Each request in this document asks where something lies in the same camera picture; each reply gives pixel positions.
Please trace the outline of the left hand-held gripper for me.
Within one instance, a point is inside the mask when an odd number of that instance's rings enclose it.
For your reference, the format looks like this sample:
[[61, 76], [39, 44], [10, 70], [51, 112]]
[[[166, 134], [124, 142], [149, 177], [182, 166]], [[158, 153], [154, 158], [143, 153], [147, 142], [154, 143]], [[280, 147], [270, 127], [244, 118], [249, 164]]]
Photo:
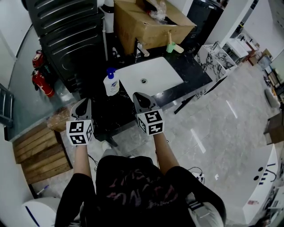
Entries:
[[72, 146], [87, 145], [91, 140], [94, 132], [91, 104], [91, 99], [84, 98], [71, 108], [66, 132]]

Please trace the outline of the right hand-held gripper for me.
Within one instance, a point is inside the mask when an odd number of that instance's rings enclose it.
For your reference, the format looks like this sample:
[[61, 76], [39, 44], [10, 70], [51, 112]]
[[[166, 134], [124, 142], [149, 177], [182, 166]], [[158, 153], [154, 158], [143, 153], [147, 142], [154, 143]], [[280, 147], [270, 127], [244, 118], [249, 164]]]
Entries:
[[148, 136], [163, 133], [165, 129], [163, 111], [155, 99], [145, 93], [135, 92], [133, 102], [139, 128]]

